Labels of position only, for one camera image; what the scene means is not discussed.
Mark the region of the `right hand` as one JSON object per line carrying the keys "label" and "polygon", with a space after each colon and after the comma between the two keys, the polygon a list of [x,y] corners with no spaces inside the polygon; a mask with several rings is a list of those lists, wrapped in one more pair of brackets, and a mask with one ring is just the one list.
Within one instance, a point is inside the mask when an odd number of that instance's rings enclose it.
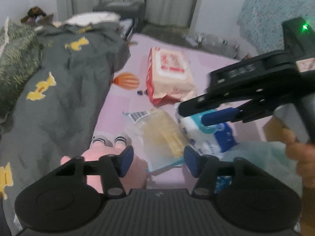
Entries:
{"label": "right hand", "polygon": [[298,142],[294,132],[286,126],[281,127],[280,138],[286,145],[287,157],[297,162],[296,172],[302,178],[303,185],[314,189],[314,144]]}

